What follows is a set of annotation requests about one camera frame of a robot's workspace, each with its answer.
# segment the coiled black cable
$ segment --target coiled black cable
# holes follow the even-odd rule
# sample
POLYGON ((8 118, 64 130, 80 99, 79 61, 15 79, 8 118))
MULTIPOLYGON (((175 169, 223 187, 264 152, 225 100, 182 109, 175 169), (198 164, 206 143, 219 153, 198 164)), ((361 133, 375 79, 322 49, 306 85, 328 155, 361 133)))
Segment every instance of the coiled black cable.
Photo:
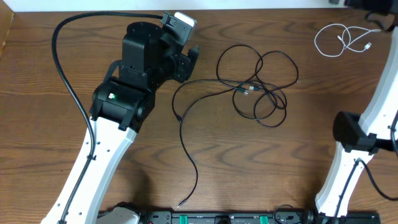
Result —
POLYGON ((173 95, 173 99, 172 99, 172 109, 173 109, 173 113, 174 113, 175 117, 176 117, 177 120, 180 122, 180 141, 181 141, 181 145, 182 145, 182 148, 183 148, 184 152, 186 153, 188 159, 191 161, 193 167, 195 168, 195 173, 196 173, 195 185, 193 186, 193 188, 192 188, 190 194, 188 195, 188 197, 186 197, 184 200, 182 200, 182 201, 180 202, 180 204, 178 205, 177 208, 181 207, 181 206, 192 196, 192 194, 194 193, 194 191, 195 191, 195 189, 196 189, 196 187, 197 187, 197 184, 198 184, 198 168, 197 168, 195 162, 193 161, 193 159, 191 158, 191 156, 189 155, 189 153, 188 153, 188 151, 187 151, 187 148, 186 148, 185 145, 184 145, 183 137, 182 137, 182 125, 183 125, 183 122, 184 122, 184 119, 185 119, 187 113, 190 111, 190 109, 192 108, 192 106, 195 105, 196 103, 198 103, 198 102, 199 102, 200 100, 202 100, 202 99, 205 99, 205 98, 208 98, 208 97, 211 97, 211 96, 220 95, 220 94, 223 94, 223 93, 227 93, 227 92, 229 92, 229 91, 234 91, 234 93, 233 93, 233 95, 232 95, 232 104, 233 104, 233 106, 234 106, 236 112, 238 112, 239 115, 241 115, 242 117, 244 117, 244 118, 246 118, 246 119, 253 119, 253 120, 256 120, 261 126, 263 126, 263 127, 265 127, 265 128, 276 128, 276 127, 280 126, 280 125, 285 121, 286 116, 287 116, 287 112, 286 112, 287 98, 286 98, 284 92, 282 91, 282 89, 287 88, 287 87, 289 87, 289 86, 292 86, 294 83, 297 82, 297 80, 299 79, 299 68, 297 67, 297 65, 296 65, 296 63, 293 61, 293 59, 291 59, 287 54, 285 54, 285 53, 283 53, 283 52, 281 52, 281 51, 275 50, 275 51, 270 51, 270 52, 267 52, 267 53, 261 55, 256 49, 254 49, 253 47, 251 47, 251 46, 249 46, 249 45, 237 44, 237 45, 232 45, 232 46, 228 47, 228 48, 227 48, 226 50, 224 50, 224 52, 220 55, 220 57, 219 57, 219 59, 218 59, 218 62, 217 62, 217 66, 216 66, 216 76, 217 76, 217 79, 202 79, 202 80, 194 80, 194 81, 186 82, 186 83, 182 84, 182 85, 175 91, 175 93, 174 93, 174 95, 173 95), (221 79, 221 78, 220 78, 219 65, 220 65, 221 59, 223 58, 224 54, 225 54, 227 51, 229 51, 229 50, 231 50, 231 49, 233 49, 233 48, 235 48, 235 47, 245 47, 245 48, 249 48, 249 49, 251 49, 251 50, 259 57, 259 60, 257 61, 256 67, 255 67, 255 69, 254 69, 254 74, 251 75, 249 78, 247 78, 247 79, 246 79, 245 81, 243 81, 243 82, 241 82, 241 81, 234 81, 234 80, 225 80, 225 79, 221 79), (270 55, 270 54, 282 54, 283 56, 287 57, 287 58, 292 62, 293 66, 294 66, 295 69, 296 69, 295 80, 294 80, 292 83, 289 83, 289 84, 284 85, 284 86, 277 87, 277 86, 275 86, 275 85, 273 85, 273 84, 271 84, 271 83, 266 83, 266 82, 262 81, 262 80, 259 78, 258 73, 259 73, 259 72, 261 71, 261 69, 263 68, 263 65, 264 65, 264 57, 267 56, 267 55, 270 55), (220 82, 221 84, 223 84, 223 85, 229 87, 230 89, 224 90, 224 91, 221 91, 221 92, 218 92, 218 93, 212 93, 212 94, 210 94, 210 95, 203 96, 203 97, 201 97, 201 98, 195 100, 195 101, 185 110, 185 112, 184 112, 184 114, 183 114, 182 116, 178 115, 177 112, 175 111, 175 108, 174 108, 175 95, 178 93, 178 91, 180 91, 180 89, 181 89, 182 87, 184 87, 184 86, 186 86, 186 85, 188 85, 188 84, 198 83, 198 82, 220 82), (247 115, 245 115, 245 114, 236 106, 236 103, 235 103, 235 94, 236 94, 236 92, 241 92, 241 93, 247 93, 247 92, 248 92, 247 89, 243 88, 243 86, 245 86, 245 85, 251 86, 251 88, 253 88, 253 89, 256 90, 256 91, 263 91, 263 92, 264 92, 264 93, 257 99, 257 101, 256 101, 255 104, 254 104, 253 116, 247 116, 247 115), (280 97, 277 93, 275 93, 275 91, 278 91, 278 92, 282 95, 282 97, 280 97), (257 114, 256 114, 257 105, 259 104, 260 100, 261 100, 262 98, 264 98, 265 96, 268 97, 270 103, 274 106, 274 108, 273 108, 273 110, 272 110, 269 114, 267 114, 267 115, 265 115, 265 116, 263 116, 263 117, 257 117, 257 114), (275 125, 266 125, 266 124, 264 124, 261 120, 266 119, 266 118, 268 118, 269 116, 271 116, 271 115, 276 111, 276 109, 278 109, 278 110, 284 110, 284 117, 282 118, 282 120, 281 120, 279 123, 275 124, 275 125))
POLYGON ((64 25, 68 24, 71 21, 81 19, 81 18, 91 17, 91 16, 125 16, 125 17, 145 17, 145 18, 153 18, 153 19, 162 19, 162 16, 151 15, 151 14, 137 14, 137 13, 126 13, 126 12, 88 12, 88 13, 83 13, 83 14, 69 17, 69 18, 65 19, 64 21, 62 21, 61 23, 59 23, 59 25, 55 28, 53 36, 52 36, 52 56, 54 59, 54 63, 58 70, 58 73, 61 76, 62 81, 64 82, 69 93, 73 97, 73 100, 77 104, 77 107, 79 107, 81 114, 83 115, 83 118, 84 118, 87 128, 88 128, 88 132, 90 133, 90 139, 91 139, 91 149, 90 149, 90 153, 87 156, 87 161, 86 161, 85 166, 83 167, 83 170, 81 171, 79 178, 76 181, 76 184, 68 198, 65 208, 63 209, 61 219, 58 221, 59 224, 66 223, 65 219, 66 219, 66 216, 68 215, 68 210, 72 203, 72 200, 79 188, 81 181, 83 180, 84 175, 86 174, 87 168, 88 168, 91 160, 94 159, 95 136, 94 136, 93 128, 91 127, 90 119, 88 118, 87 112, 85 111, 85 109, 84 109, 83 105, 81 104, 79 98, 77 97, 75 91, 73 91, 72 86, 70 85, 69 81, 67 80, 67 78, 62 70, 60 61, 58 59, 58 54, 57 54, 57 37, 58 37, 58 34, 59 34, 61 28, 64 25))

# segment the cable connector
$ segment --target cable connector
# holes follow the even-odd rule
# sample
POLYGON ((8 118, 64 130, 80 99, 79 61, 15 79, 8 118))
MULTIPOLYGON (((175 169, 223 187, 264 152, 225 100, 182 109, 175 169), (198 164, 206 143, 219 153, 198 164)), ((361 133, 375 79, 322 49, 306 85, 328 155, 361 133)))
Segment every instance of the cable connector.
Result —
POLYGON ((250 87, 249 87, 249 90, 252 90, 252 91, 259 91, 260 88, 258 88, 258 86, 250 86, 250 87))
POLYGON ((369 42, 368 44, 365 45, 365 50, 369 49, 371 46, 372 46, 372 43, 369 42))
POLYGON ((243 87, 238 87, 236 90, 241 92, 241 93, 244 93, 245 95, 249 94, 249 90, 247 90, 247 89, 245 89, 243 87))

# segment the white wall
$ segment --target white wall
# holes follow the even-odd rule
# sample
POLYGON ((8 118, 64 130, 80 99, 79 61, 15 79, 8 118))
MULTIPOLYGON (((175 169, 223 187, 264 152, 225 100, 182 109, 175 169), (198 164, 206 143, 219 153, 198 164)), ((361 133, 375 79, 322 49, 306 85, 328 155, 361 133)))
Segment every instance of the white wall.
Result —
POLYGON ((14 12, 336 7, 328 0, 4 0, 14 12))

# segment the white charging cable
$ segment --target white charging cable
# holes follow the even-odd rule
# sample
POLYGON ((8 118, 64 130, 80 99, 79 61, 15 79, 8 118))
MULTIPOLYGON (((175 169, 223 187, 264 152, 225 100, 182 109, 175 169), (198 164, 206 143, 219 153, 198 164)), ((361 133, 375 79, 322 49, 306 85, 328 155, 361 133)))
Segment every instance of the white charging cable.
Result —
POLYGON ((361 37, 363 37, 363 36, 365 36, 366 34, 368 34, 368 33, 371 33, 371 32, 380 32, 380 31, 381 31, 381 30, 379 30, 379 29, 370 30, 370 29, 366 29, 366 28, 362 28, 362 27, 356 27, 356 26, 346 27, 346 26, 344 26, 343 24, 330 24, 330 25, 327 25, 327 26, 325 26, 324 28, 322 28, 322 29, 317 33, 317 35, 315 36, 313 42, 314 42, 314 44, 315 44, 315 47, 318 49, 318 51, 319 51, 323 56, 326 56, 326 57, 339 57, 346 49, 349 49, 349 50, 352 50, 353 52, 358 52, 358 53, 362 53, 362 52, 364 52, 365 50, 369 49, 369 48, 371 47, 371 45, 372 45, 372 43, 370 43, 370 42, 369 42, 368 44, 365 45, 365 47, 364 47, 363 50, 355 50, 355 49, 352 49, 352 48, 349 47, 349 46, 350 46, 351 44, 353 44, 354 42, 356 42, 356 41, 357 41, 358 39, 360 39, 361 37), (344 27, 344 31, 343 31, 343 34, 341 35, 341 37, 340 37, 340 36, 337 36, 337 38, 341 41, 341 43, 343 43, 343 49, 341 50, 340 54, 338 54, 338 55, 327 55, 327 54, 324 54, 324 53, 319 49, 319 47, 318 47, 318 45, 317 45, 317 37, 318 37, 318 35, 319 35, 324 29, 326 29, 326 28, 328 28, 328 27, 331 27, 331 26, 342 26, 342 27, 344 27), (353 41, 351 41, 351 34, 350 34, 350 32, 349 32, 350 29, 361 29, 361 30, 366 30, 367 32, 365 32, 364 34, 360 35, 359 37, 357 37, 357 38, 355 38, 353 41), (348 43, 347 43, 347 44, 344 42, 344 35, 346 34, 346 32, 347 32, 347 34, 348 34, 348 43))

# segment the wooden tabletop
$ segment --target wooden tabletop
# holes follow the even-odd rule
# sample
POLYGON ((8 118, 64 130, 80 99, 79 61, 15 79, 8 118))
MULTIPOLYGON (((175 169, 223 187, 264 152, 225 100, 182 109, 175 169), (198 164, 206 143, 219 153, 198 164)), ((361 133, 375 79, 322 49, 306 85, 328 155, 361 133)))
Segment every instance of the wooden tabletop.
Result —
MULTIPOLYGON (((231 93, 205 99, 188 114, 183 136, 199 170, 183 152, 171 99, 179 84, 168 81, 156 96, 134 144, 122 158, 101 209, 118 202, 141 208, 166 207, 198 211, 264 211, 289 203, 313 208, 335 151, 333 120, 339 111, 362 113, 374 93, 389 53, 391 35, 370 34, 355 49, 372 42, 362 54, 346 51, 338 58, 320 55, 313 44, 325 25, 377 27, 364 12, 347 9, 186 11, 198 21, 187 44, 200 46, 191 80, 215 78, 217 59, 230 45, 249 44, 260 53, 281 50, 298 65, 298 83, 285 89, 287 119, 266 129, 240 117, 231 93)), ((38 223, 55 203, 80 150, 86 126, 62 83, 52 60, 50 39, 55 26, 75 12, 17 13, 0 61, 0 222, 38 223)), ((129 23, 159 22, 125 17, 92 17, 67 25, 58 38, 63 69, 85 108, 113 60, 129 23)), ((330 29, 319 45, 328 53, 342 46, 330 29)), ((220 66, 222 78, 244 80, 257 57, 248 49, 229 52, 220 66)), ((260 74, 265 82, 283 85, 294 79, 294 68, 280 55, 270 55, 260 74)), ((226 88, 220 83, 195 84, 177 96, 181 113, 199 96, 226 88)), ((255 96, 238 95, 237 104, 250 113, 255 96)), ((263 102, 259 111, 271 108, 263 102)), ((281 114, 266 120, 275 124, 281 114)), ((381 189, 398 194, 398 161, 381 151, 369 164, 381 189)), ((362 175, 350 210, 377 210, 383 223, 395 223, 398 204, 388 202, 362 175)))

